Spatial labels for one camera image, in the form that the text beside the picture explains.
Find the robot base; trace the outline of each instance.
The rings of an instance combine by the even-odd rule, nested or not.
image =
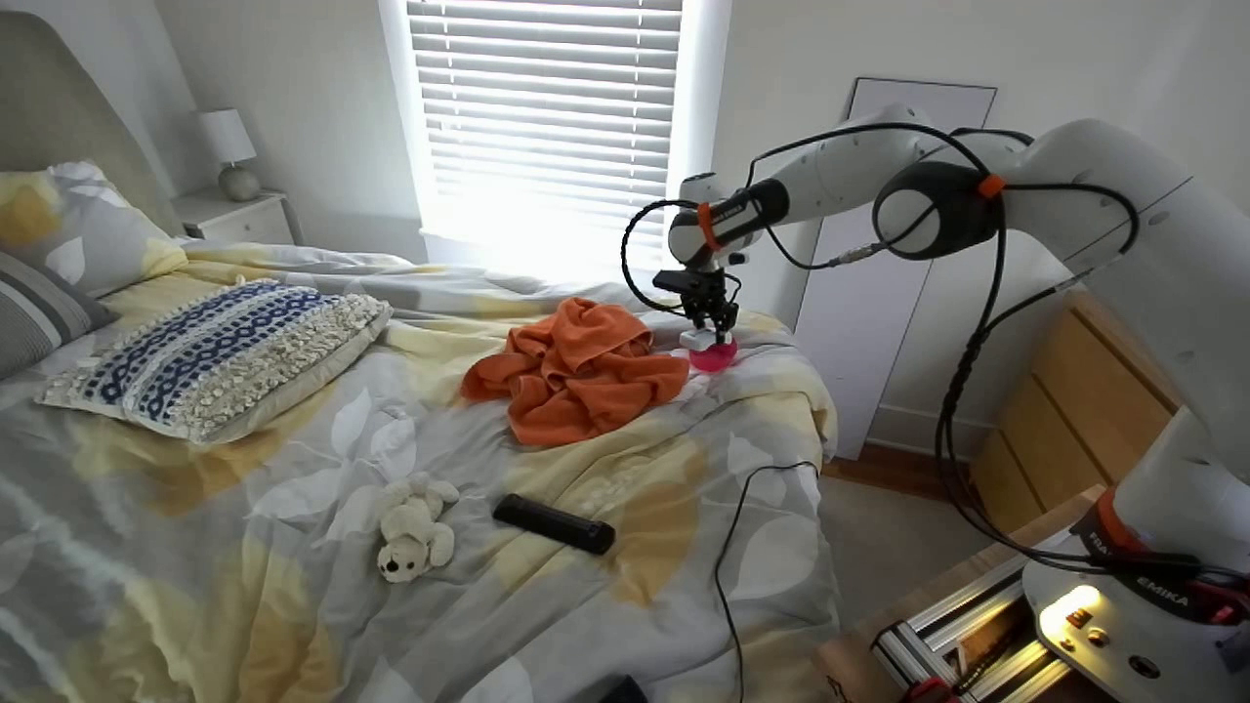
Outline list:
[[[1079,534],[1055,552],[1085,556]],[[1038,642],[1113,700],[1250,700],[1250,621],[1192,625],[1140,603],[1118,579],[1025,566]]]

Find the orange cloth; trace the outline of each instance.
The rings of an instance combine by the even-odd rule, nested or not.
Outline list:
[[[688,361],[652,352],[652,334],[619,306],[562,300],[554,318],[507,334],[507,348],[475,364],[462,395],[514,399],[519,444],[570,444],[671,401]]]

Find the black remote control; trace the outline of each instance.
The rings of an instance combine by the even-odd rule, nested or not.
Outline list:
[[[553,503],[536,503],[515,493],[507,493],[494,517],[497,517],[497,523],[514,523],[514,526],[536,532],[544,539],[554,539],[554,543],[567,543],[567,547],[580,547],[592,556],[606,556],[619,543],[619,532],[610,523],[583,519],[583,517],[558,513]]]

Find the small plush toy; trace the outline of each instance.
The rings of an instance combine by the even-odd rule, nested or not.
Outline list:
[[[454,564],[458,532],[439,523],[439,517],[458,503],[458,489],[446,482],[406,482],[390,489],[381,503],[381,572],[386,584],[415,584],[428,572]]]

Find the white window blinds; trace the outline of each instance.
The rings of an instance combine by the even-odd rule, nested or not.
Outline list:
[[[499,269],[601,280],[666,194],[682,0],[415,0],[428,231]],[[642,231],[642,257],[661,221]]]

